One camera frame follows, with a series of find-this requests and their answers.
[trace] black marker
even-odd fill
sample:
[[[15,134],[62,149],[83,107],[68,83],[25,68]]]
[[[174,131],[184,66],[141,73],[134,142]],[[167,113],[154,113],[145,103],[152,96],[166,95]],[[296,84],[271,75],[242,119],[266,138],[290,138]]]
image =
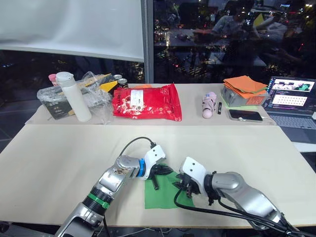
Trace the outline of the black marker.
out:
[[[217,113],[220,115],[221,112],[222,112],[222,102],[219,102],[218,103],[218,111],[217,111]]]

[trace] orange paper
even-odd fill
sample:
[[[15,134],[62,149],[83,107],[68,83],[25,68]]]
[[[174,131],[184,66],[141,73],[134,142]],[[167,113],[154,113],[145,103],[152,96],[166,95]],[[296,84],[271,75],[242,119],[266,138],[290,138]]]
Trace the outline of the orange paper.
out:
[[[262,95],[264,93],[266,93],[266,90],[261,90],[257,93],[250,93],[250,92],[241,92],[240,90],[232,87],[230,84],[228,83],[224,83],[225,87],[227,87],[228,89],[232,90],[233,92],[237,93],[238,95],[240,95],[242,98],[245,98],[245,99],[249,99],[253,96],[256,96],[256,95]]]
[[[152,85],[150,85],[150,84],[137,85],[137,86],[135,86],[133,88],[152,88]]]
[[[247,76],[224,79],[224,82],[242,92],[257,92],[267,86],[266,84],[256,82]]]

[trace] white table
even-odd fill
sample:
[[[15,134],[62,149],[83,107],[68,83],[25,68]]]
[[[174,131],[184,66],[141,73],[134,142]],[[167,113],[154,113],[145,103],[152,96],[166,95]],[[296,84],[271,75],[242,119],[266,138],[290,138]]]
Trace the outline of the white table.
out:
[[[160,87],[163,84],[153,84],[153,87]],[[220,90],[223,87],[222,84],[176,84],[178,91],[181,109],[182,109],[182,121],[175,122],[165,119],[126,119],[109,116],[110,124],[112,125],[198,125],[198,126],[209,126],[209,125],[273,125],[273,122],[264,119],[263,122],[242,122],[231,120],[228,116],[228,109],[225,106],[225,102],[220,95]],[[217,102],[222,102],[222,114],[218,115],[217,112],[211,119],[204,119],[202,117],[202,96],[210,91],[215,92]],[[262,106],[251,106],[243,107],[242,109],[256,110],[263,117],[268,117],[267,112]],[[38,108],[36,113],[26,122],[26,124],[102,124],[102,120],[93,115],[92,119],[88,122],[82,123],[77,120],[75,116],[55,120],[52,118],[48,110],[42,105]],[[306,143],[293,143],[298,151],[300,152],[316,152],[316,144]]]
[[[236,171],[291,224],[316,225],[316,174],[282,130],[235,125],[26,125],[0,154],[0,220],[62,224],[124,145],[144,135],[163,147],[173,169],[191,156],[210,171]],[[139,141],[126,154],[141,158],[148,149]],[[208,203],[201,196],[194,202]],[[217,203],[211,208],[222,209]],[[106,215],[110,226],[249,227],[240,219],[179,208],[144,209],[141,180],[127,185]]]

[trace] clear plastic wrap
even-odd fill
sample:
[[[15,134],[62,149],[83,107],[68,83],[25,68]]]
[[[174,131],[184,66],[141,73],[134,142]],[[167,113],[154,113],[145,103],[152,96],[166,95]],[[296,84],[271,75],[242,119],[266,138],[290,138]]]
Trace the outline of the clear plastic wrap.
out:
[[[81,80],[76,81],[90,111],[103,124],[107,124],[112,120],[113,107],[111,104],[112,96],[101,90],[100,85],[113,80],[115,79],[111,74],[95,75],[92,72],[87,72]],[[37,98],[48,109],[54,119],[74,115],[66,96],[59,86],[39,90]]]

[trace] glass window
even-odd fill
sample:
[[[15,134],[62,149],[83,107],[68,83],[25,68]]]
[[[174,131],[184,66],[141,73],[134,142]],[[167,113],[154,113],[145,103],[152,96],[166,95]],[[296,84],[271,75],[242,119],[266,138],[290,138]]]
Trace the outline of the glass window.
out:
[[[154,81],[316,78],[309,0],[155,0]]]
[[[67,71],[76,80],[94,74],[121,74],[129,83],[144,83],[144,63],[53,53],[0,51],[0,102],[36,100],[39,89],[52,86],[49,74]]]

